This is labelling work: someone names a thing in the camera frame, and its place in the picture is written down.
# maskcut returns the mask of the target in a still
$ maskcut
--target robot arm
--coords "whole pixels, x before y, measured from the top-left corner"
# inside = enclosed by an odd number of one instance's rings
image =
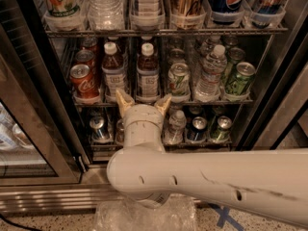
[[[182,193],[308,226],[308,149],[166,153],[158,138],[161,122],[154,124],[164,116],[153,109],[135,105],[125,113],[124,147],[107,168],[116,190],[152,208],[164,204],[170,193]]]

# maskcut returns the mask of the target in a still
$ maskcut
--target black cable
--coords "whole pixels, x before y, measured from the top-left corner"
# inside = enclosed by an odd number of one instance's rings
[[[42,231],[40,229],[37,228],[33,228],[33,227],[26,227],[26,226],[22,226],[20,224],[17,223],[13,223],[12,221],[6,219],[5,217],[2,216],[2,214],[0,214],[0,219],[2,219],[3,221],[5,221],[7,224],[15,226],[15,227],[19,227],[19,228],[23,228],[25,230],[30,230],[30,231]]]

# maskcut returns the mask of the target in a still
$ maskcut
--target beverage cooler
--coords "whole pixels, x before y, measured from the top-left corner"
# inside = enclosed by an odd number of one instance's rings
[[[0,212],[88,209],[121,198],[106,176],[108,161],[125,137],[115,89],[110,88],[115,79],[136,103],[153,105],[172,94],[167,117],[183,111],[190,126],[173,143],[167,139],[166,119],[162,141],[168,153],[275,149],[288,125],[305,110],[307,0],[282,0],[269,23],[258,27],[251,23],[250,0],[243,0],[236,13],[217,12],[212,0],[200,0],[193,17],[186,17],[191,10],[181,15],[181,4],[175,10],[173,0],[155,1],[156,11],[150,13],[141,11],[142,0],[120,0],[121,16],[112,13],[111,25],[103,21],[111,10],[91,9],[94,0],[74,0],[77,17],[53,17],[46,1],[51,0],[0,0]],[[52,6],[69,11],[72,4]],[[228,40],[235,40],[244,50],[239,62],[253,67],[254,78],[240,97],[219,86],[211,98],[198,98],[197,78],[203,73],[195,67],[197,45],[209,37],[218,39],[224,50],[233,47]],[[108,55],[106,42],[116,38],[122,40],[116,45],[125,73],[110,77],[112,70],[101,65]],[[154,45],[152,55],[159,65],[151,70],[156,71],[155,83],[142,79],[145,70],[136,68],[143,54],[141,40]],[[185,67],[190,73],[180,76],[182,83],[186,77],[189,83],[180,97],[170,84],[176,78],[170,77],[176,73],[170,71],[174,63],[182,65],[181,74]],[[98,85],[85,94],[80,89],[90,90],[92,82],[81,87],[74,77],[91,67],[96,67],[90,74]],[[229,80],[234,72],[228,74]],[[204,127],[192,123],[195,112],[207,123],[202,138]],[[218,127],[214,112],[222,112],[229,125]],[[278,121],[279,127],[270,130]],[[215,137],[210,132],[215,126],[226,137]]]

